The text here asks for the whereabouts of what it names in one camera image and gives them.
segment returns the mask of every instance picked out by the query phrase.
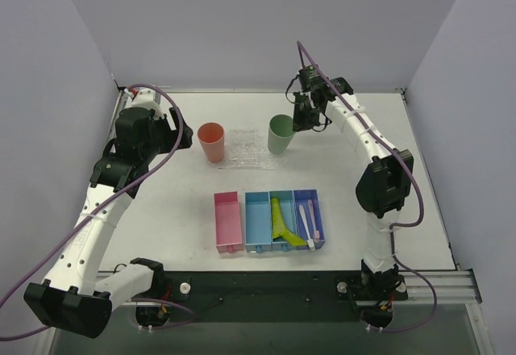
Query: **robotic arm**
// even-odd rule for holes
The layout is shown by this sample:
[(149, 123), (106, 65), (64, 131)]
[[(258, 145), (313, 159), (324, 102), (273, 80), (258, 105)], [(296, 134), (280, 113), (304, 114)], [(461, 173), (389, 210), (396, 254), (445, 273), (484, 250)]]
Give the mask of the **robotic arm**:
[[(170, 115), (179, 128), (173, 108)], [(107, 143), (94, 166), (77, 224), (85, 218), (90, 221), (66, 244), (43, 282), (30, 283), (23, 296), (43, 324), (87, 337), (100, 335), (111, 312), (136, 294), (159, 299), (166, 291), (163, 265), (142, 258), (97, 282), (110, 238), (139, 185), (96, 215), (90, 212), (148, 172), (156, 155), (170, 152), (179, 135), (170, 128), (158, 95), (150, 89), (140, 90), (131, 107), (120, 111), (115, 130), (116, 137)], [(179, 149), (192, 145), (192, 135), (184, 123)]]
[[(334, 87), (347, 94), (351, 109), (338, 99), (314, 66), (306, 66), (298, 73), (301, 93), (294, 93), (293, 129), (310, 130), (324, 115), (345, 135), (364, 167), (364, 174), (356, 186), (356, 197), (367, 212), (367, 245), (362, 260), (362, 278), (367, 292), (381, 299), (400, 281), (398, 267), (391, 251), (389, 225), (397, 222), (405, 198), (410, 193), (410, 179), (393, 155), (378, 144), (372, 132), (397, 152), (410, 171), (414, 158), (408, 151), (398, 151), (374, 126), (359, 104), (353, 89), (344, 78), (331, 80)], [(368, 129), (357, 119), (356, 113), (367, 123)]]

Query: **orange cup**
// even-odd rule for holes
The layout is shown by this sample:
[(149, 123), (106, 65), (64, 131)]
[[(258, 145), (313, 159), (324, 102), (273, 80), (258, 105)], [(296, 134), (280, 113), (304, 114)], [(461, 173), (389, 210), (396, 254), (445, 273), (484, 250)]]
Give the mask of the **orange cup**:
[(205, 123), (197, 137), (208, 161), (219, 163), (224, 158), (224, 129), (217, 123)]

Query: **tabletop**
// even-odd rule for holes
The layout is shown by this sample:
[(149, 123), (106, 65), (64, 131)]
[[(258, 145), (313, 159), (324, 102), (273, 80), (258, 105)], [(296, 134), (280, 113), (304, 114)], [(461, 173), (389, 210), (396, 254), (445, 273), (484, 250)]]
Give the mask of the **tabletop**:
[[(100, 270), (144, 257), (164, 264), (165, 270), (353, 270), (360, 269), (367, 223), (355, 196), (364, 172), (352, 147), (337, 127), (323, 133), (300, 132), (282, 157), (264, 149), (268, 121), (293, 113), (281, 93), (174, 93), (185, 121), (194, 131), (193, 146), (177, 151), (171, 160), (139, 189), (120, 220)], [(414, 176), (421, 187), (425, 219), (413, 229), (396, 232), (398, 257), (414, 269), (455, 269), (446, 232), (427, 172), (400, 94), (357, 94), (361, 105), (382, 134), (399, 149), (414, 155)], [(161, 106), (168, 110), (162, 99)], [(206, 122), (220, 123), (226, 132), (231, 161), (211, 165), (195, 136)], [(239, 162), (239, 139), (253, 136), (255, 164)], [(163, 156), (158, 156), (154, 166)], [(224, 253), (215, 247), (214, 193), (238, 191), (244, 222), (244, 193), (252, 191), (316, 189), (326, 237), (324, 246), (267, 253)], [(414, 190), (400, 217), (417, 219)]]

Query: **gray floor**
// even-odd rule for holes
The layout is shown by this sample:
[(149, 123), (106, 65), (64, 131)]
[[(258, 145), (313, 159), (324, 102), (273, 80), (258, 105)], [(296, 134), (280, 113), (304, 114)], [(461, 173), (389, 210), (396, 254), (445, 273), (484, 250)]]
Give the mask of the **gray floor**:
[[(429, 306), (400, 306), (393, 326), (423, 319)], [(138, 333), (129, 323), (134, 310), (117, 310), (97, 339), (59, 332), (51, 354), (303, 354), (381, 355), (478, 354), (463, 305), (440, 306), (424, 328), (402, 334), (367, 333), (362, 323), (196, 323), (169, 331)]]

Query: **gray wall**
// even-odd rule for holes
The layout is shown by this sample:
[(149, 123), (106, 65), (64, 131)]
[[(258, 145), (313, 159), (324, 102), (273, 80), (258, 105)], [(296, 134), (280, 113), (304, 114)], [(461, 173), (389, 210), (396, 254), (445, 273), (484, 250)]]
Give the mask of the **gray wall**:
[(497, 353), (516, 353), (516, 0), (457, 0), (408, 107), (456, 259)]
[(117, 80), (283, 90), (301, 40), (358, 90), (407, 86), (455, 0), (73, 0)]
[[(3, 295), (74, 225), (116, 89), (71, 0), (0, 0), (0, 20)], [(40, 326), (22, 296), (0, 311), (0, 336)], [(34, 339), (0, 353), (29, 354)]]

